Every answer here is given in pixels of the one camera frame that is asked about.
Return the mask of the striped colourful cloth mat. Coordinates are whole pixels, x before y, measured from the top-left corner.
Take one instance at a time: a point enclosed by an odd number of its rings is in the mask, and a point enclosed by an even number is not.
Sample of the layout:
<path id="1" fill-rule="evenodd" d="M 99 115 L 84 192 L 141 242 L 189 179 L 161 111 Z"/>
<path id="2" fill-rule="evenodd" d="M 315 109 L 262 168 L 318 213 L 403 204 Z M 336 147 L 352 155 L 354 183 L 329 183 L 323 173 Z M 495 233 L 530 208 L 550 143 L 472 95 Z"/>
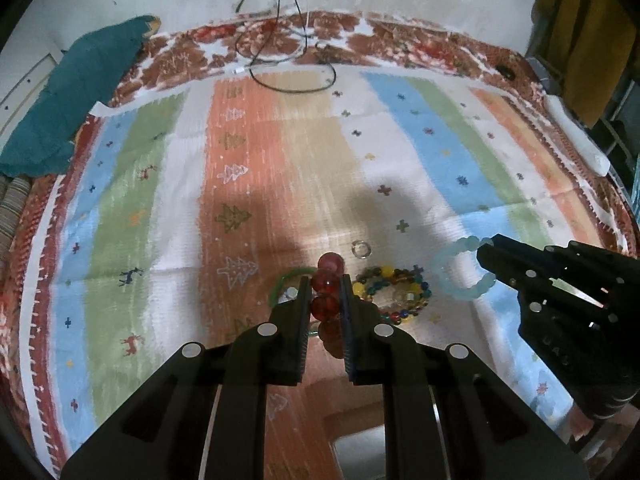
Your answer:
<path id="1" fill-rule="evenodd" d="M 416 272 L 404 326 L 461 341 L 550 425 L 570 396 L 486 287 L 468 237 L 635 254 L 623 197 L 552 119 L 494 84 L 431 70 L 272 70 L 93 107 L 48 197 L 24 277 L 21 375 L 50 474 L 189 341 L 264 322 L 286 271 Z"/>

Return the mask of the green jade bangle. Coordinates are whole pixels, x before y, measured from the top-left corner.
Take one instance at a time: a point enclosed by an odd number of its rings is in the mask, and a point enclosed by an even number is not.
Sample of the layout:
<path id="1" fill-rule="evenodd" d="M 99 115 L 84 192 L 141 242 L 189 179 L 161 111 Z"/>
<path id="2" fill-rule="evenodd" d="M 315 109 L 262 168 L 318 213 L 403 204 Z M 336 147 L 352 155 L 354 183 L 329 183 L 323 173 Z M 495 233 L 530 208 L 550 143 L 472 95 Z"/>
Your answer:
<path id="1" fill-rule="evenodd" d="M 319 335 L 319 321 L 311 319 L 308 309 L 309 279 L 316 271 L 317 268 L 313 266 L 286 271 L 277 279 L 268 296 L 268 306 L 276 311 L 277 322 L 283 321 L 288 315 L 295 330 L 301 332 L 306 328 L 309 338 Z"/>

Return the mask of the white headboard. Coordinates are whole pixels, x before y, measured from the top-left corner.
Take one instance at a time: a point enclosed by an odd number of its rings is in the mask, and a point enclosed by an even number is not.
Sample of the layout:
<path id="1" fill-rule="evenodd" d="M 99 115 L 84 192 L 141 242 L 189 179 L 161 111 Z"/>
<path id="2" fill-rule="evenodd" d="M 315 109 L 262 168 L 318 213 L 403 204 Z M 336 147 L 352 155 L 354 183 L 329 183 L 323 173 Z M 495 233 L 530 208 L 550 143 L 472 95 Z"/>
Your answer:
<path id="1" fill-rule="evenodd" d="M 1 146 L 9 141 L 13 131 L 36 102 L 62 55 L 48 53 L 30 68 L 1 100 Z"/>

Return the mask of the mustard yellow curtain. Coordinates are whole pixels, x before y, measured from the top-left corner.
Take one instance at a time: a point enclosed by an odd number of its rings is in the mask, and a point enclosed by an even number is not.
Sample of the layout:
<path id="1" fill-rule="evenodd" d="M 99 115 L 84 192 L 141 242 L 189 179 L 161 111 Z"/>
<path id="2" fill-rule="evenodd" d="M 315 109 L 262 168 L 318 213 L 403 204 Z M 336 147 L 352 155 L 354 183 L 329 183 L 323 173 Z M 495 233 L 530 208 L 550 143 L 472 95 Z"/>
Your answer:
<path id="1" fill-rule="evenodd" d="M 565 105 L 594 126 L 623 76 L 639 78 L 639 0 L 535 0 L 532 21 Z"/>

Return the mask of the teal blanket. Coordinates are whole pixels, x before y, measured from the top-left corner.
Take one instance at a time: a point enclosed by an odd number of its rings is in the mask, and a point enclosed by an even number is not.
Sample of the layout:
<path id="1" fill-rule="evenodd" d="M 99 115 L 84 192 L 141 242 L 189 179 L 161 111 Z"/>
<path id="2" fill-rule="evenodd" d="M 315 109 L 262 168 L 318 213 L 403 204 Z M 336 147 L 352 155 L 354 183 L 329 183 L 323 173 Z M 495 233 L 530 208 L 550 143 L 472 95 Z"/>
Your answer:
<path id="1" fill-rule="evenodd" d="M 1 173 L 10 178 L 64 174 L 74 156 L 74 135 L 93 105 L 108 103 L 159 28 L 157 16 L 141 15 L 78 38 L 4 144 Z"/>

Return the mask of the brown striped pillow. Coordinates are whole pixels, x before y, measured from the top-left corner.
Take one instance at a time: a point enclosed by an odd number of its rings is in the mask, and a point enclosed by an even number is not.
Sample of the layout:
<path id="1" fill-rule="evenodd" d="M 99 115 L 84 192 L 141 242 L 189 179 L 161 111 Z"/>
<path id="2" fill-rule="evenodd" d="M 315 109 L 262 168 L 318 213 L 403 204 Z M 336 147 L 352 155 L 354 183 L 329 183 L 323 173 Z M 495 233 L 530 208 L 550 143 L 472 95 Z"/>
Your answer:
<path id="1" fill-rule="evenodd" d="M 1 176 L 0 250 L 1 265 L 6 264 L 18 222 L 21 219 L 27 196 L 32 188 L 29 177 L 8 178 Z"/>

